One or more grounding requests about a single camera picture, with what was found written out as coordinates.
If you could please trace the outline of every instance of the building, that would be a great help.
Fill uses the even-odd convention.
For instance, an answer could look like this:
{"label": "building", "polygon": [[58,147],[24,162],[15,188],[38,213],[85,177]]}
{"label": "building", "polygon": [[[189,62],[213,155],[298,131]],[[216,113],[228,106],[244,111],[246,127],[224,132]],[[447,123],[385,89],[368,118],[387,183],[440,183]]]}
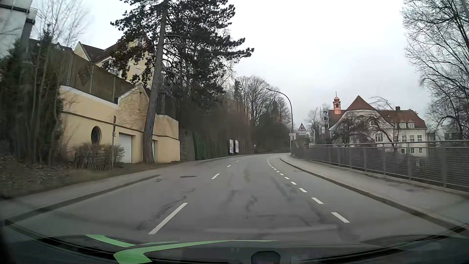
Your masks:
{"label": "building", "polygon": [[19,39],[26,47],[35,23],[37,9],[32,0],[0,0],[0,58],[8,55]]}
{"label": "building", "polygon": [[375,109],[357,96],[343,110],[336,96],[333,109],[328,110],[327,119],[326,134],[336,143],[344,143],[337,140],[337,135],[346,133],[349,141],[345,143],[391,143],[387,144],[390,150],[399,149],[401,153],[406,153],[407,143],[402,142],[415,142],[408,144],[410,153],[426,155],[425,143],[418,142],[427,141],[427,126],[411,109],[401,110],[399,106],[395,110]]}
{"label": "building", "polygon": [[[75,53],[57,50],[53,58],[61,69],[63,145],[69,159],[84,143],[114,144],[124,148],[125,163],[143,161],[143,130],[149,89],[133,85]],[[158,96],[152,146],[155,162],[180,160],[179,122],[169,110],[171,99]]]}
{"label": "building", "polygon": [[[142,45],[143,41],[144,41],[144,37],[139,38],[135,40],[135,45]],[[107,71],[109,71],[110,73],[118,77],[122,77],[122,72],[112,67],[114,58],[111,57],[111,52],[117,49],[117,45],[118,43],[106,49],[100,49],[97,47],[82,44],[79,41],[75,47],[74,53],[86,59],[87,61],[92,62],[93,64],[99,67],[104,68],[105,66],[106,68],[108,68]],[[127,72],[127,80],[130,81],[135,74],[140,75],[146,68],[145,63],[146,63],[146,59],[143,59],[136,64],[135,62],[129,63],[129,70]]]}

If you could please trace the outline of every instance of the roof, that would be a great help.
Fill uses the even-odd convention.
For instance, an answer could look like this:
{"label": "roof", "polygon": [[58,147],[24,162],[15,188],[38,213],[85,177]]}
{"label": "roof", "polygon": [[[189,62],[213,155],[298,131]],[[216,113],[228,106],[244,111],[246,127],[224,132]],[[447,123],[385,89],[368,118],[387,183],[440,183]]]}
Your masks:
{"label": "roof", "polygon": [[378,110],[378,113],[390,124],[414,122],[415,128],[427,128],[425,121],[413,110]]}
{"label": "roof", "polygon": [[376,110],[374,107],[369,105],[369,103],[365,102],[362,97],[357,96],[355,100],[350,104],[347,108],[348,110]]}
{"label": "roof", "polygon": [[111,56],[111,51],[116,50],[118,44],[119,44],[119,43],[116,43],[116,44],[110,46],[109,48],[103,50],[103,51],[101,52],[101,54],[99,54],[99,55],[97,55],[96,57],[94,57],[93,60],[94,60],[94,61],[99,61],[99,60],[105,59],[105,58],[107,58],[107,57],[110,57],[110,56]]}
{"label": "roof", "polygon": [[329,110],[329,126],[333,126],[344,115],[345,110],[340,110],[340,114],[334,114],[334,110]]}
{"label": "roof", "polygon": [[[30,45],[39,45],[41,43],[41,41],[38,39],[29,39],[29,42],[30,42]],[[59,45],[62,50],[73,52],[73,49],[70,47],[62,46],[60,45],[60,43],[57,43],[57,45]]]}
{"label": "roof", "polygon": [[97,47],[85,45],[83,43],[81,43],[81,45],[82,45],[85,53],[90,58],[90,61],[94,60],[96,57],[101,55],[101,53],[103,53],[103,51],[104,51],[104,49],[100,49],[100,48],[97,48]]}

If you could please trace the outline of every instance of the triangular warning sign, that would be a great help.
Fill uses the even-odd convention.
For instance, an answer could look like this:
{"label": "triangular warning sign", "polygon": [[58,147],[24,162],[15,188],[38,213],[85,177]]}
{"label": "triangular warning sign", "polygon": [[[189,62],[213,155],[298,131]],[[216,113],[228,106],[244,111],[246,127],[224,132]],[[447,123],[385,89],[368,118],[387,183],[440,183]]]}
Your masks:
{"label": "triangular warning sign", "polygon": [[298,131],[306,131],[306,128],[304,128],[303,123],[301,123],[300,127],[298,128]]}

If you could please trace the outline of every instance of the white building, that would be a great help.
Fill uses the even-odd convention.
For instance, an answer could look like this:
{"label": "white building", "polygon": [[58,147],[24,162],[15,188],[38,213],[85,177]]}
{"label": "white building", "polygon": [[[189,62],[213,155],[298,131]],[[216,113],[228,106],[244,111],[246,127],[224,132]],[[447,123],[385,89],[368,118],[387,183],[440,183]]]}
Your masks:
{"label": "white building", "polygon": [[[427,126],[413,110],[379,110],[365,102],[360,96],[350,104],[346,110],[340,108],[340,99],[335,97],[333,110],[329,110],[329,136],[344,133],[348,129],[349,143],[383,142],[388,151],[398,148],[406,153],[407,145],[410,154],[416,156],[426,155]],[[353,130],[350,126],[360,127]]]}
{"label": "white building", "polygon": [[27,46],[35,23],[37,9],[31,8],[32,0],[0,0],[0,58],[20,39]]}

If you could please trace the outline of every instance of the signpost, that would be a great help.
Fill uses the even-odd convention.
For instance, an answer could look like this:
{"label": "signpost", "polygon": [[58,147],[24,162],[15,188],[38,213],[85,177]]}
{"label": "signpost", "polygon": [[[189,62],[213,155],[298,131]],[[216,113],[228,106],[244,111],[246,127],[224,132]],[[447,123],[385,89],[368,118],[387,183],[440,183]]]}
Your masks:
{"label": "signpost", "polygon": [[304,128],[303,123],[301,123],[300,127],[298,128],[298,135],[306,135],[306,128]]}
{"label": "signpost", "polygon": [[233,140],[230,140],[230,154],[233,154]]}

